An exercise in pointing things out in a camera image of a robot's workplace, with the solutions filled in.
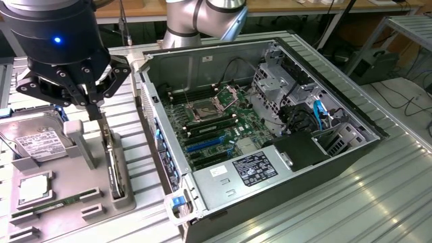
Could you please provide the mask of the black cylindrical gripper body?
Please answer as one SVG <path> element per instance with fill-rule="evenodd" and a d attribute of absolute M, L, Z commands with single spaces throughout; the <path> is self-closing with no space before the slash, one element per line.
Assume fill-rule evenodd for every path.
<path fill-rule="evenodd" d="M 94 84 L 111 61 L 94 1 L 2 1 L 2 16 L 28 57 L 26 79 Z"/>

